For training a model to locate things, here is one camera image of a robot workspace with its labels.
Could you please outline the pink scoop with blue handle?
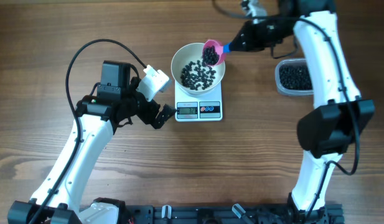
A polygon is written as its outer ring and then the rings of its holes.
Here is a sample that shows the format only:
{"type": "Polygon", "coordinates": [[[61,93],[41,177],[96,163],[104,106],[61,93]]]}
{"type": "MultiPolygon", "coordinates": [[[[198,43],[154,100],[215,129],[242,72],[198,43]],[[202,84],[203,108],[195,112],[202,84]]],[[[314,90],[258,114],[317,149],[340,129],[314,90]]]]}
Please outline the pink scoop with blue handle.
{"type": "Polygon", "coordinates": [[[231,52],[230,44],[222,45],[217,40],[207,40],[202,50],[202,59],[208,66],[220,65],[231,52]]]}

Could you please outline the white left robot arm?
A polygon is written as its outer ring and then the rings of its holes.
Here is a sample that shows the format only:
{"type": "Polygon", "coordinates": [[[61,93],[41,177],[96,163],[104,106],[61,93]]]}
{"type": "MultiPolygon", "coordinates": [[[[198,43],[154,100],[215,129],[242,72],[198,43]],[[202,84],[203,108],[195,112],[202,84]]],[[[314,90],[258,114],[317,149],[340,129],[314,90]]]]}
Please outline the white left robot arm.
{"type": "Polygon", "coordinates": [[[101,80],[93,93],[77,103],[72,132],[52,170],[28,202],[15,201],[7,215],[9,223],[131,223],[125,202],[97,198],[81,210],[80,202],[90,174],[102,150],[118,128],[131,124],[131,117],[155,129],[161,128],[175,110],[153,98],[171,79],[147,66],[145,77],[131,77],[130,63],[105,61],[101,80]]]}

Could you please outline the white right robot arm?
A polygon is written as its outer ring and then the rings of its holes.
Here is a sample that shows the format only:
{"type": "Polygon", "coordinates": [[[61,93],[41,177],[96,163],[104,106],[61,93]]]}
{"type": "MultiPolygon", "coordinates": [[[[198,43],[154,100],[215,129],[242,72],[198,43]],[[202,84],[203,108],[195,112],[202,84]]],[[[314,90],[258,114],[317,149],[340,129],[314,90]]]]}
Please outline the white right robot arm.
{"type": "Polygon", "coordinates": [[[285,221],[312,223],[331,218],[325,193],[334,169],[371,120],[375,106],[356,87],[339,40],[333,1],[279,1],[270,16],[258,1],[243,1],[245,24],[228,45],[232,52],[273,48],[294,36],[306,59],[314,109],[297,124],[303,160],[297,184],[288,197],[285,221]]]}

